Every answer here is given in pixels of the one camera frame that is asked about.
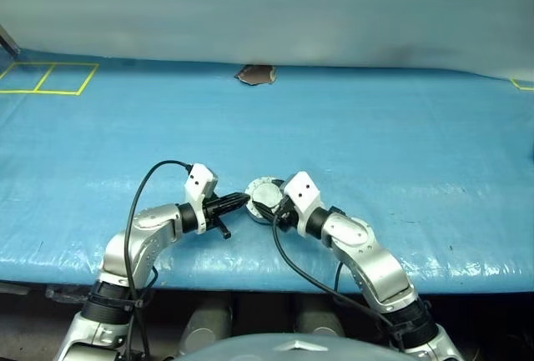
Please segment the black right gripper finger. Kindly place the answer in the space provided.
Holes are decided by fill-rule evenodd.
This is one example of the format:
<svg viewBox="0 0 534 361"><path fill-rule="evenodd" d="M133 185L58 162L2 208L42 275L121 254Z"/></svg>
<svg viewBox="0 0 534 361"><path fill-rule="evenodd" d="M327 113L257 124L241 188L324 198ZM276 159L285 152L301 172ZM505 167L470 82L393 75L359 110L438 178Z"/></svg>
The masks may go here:
<svg viewBox="0 0 534 361"><path fill-rule="evenodd" d="M254 207L258 211L261 219L265 222L272 222L275 219L275 212L267 205L254 201Z"/></svg>

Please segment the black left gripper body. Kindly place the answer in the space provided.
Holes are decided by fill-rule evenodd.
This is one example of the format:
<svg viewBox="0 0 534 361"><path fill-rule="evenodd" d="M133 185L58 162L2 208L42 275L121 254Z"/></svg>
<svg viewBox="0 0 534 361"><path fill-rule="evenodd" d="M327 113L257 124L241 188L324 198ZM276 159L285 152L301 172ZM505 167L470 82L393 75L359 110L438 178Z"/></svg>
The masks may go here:
<svg viewBox="0 0 534 361"><path fill-rule="evenodd" d="M206 229L217 228L221 232L223 239L231 237L231 232L221 219L221 215L228 212L230 203L229 197L222 197L209 200L203 205Z"/></svg>

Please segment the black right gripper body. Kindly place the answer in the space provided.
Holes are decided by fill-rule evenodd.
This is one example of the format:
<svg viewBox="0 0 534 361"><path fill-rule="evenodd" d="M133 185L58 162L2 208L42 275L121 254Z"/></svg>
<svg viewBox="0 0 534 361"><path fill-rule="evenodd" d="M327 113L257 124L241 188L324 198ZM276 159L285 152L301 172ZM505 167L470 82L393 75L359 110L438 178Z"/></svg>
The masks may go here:
<svg viewBox="0 0 534 361"><path fill-rule="evenodd" d="M275 211L275 227L282 231L294 228L299 222L299 215L290 197L283 197Z"/></svg>

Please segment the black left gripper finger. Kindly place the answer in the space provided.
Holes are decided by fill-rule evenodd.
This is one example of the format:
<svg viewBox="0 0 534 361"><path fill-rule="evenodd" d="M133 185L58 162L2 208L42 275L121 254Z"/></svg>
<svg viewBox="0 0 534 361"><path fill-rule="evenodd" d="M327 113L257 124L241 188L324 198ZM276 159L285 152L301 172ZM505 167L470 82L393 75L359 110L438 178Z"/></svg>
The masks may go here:
<svg viewBox="0 0 534 361"><path fill-rule="evenodd" d="M247 200L221 200L217 205L217 214L224 215L243 207Z"/></svg>
<svg viewBox="0 0 534 361"><path fill-rule="evenodd" d="M220 207L242 207L250 199L246 193L229 193L217 199Z"/></svg>

